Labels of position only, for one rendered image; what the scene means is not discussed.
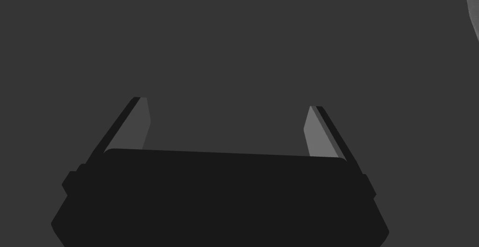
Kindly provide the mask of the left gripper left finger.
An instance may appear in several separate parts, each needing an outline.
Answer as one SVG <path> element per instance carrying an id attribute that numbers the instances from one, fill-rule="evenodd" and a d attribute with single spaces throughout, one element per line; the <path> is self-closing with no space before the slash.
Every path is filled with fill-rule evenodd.
<path id="1" fill-rule="evenodd" d="M 143 149 L 150 125 L 147 99 L 133 97 L 102 137 L 86 163 L 95 162 L 110 149 Z"/>

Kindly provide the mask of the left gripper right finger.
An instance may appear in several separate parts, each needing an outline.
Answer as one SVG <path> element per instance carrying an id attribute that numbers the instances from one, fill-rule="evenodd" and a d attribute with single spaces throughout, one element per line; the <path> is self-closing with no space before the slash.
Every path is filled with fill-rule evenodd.
<path id="1" fill-rule="evenodd" d="M 322 106 L 309 107 L 303 132 L 310 156 L 341 159 L 352 168 L 354 173 L 363 173 L 331 117 Z"/>

